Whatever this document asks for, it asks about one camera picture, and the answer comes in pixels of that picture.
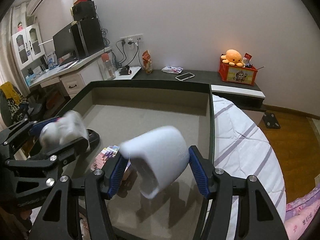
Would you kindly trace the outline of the person's left hand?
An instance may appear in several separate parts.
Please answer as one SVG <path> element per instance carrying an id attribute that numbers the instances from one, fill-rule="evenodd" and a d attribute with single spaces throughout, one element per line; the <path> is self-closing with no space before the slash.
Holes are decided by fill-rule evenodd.
<path id="1" fill-rule="evenodd" d="M 1 239 L 28 239 L 32 210 L 10 214 L 1 207 Z"/>

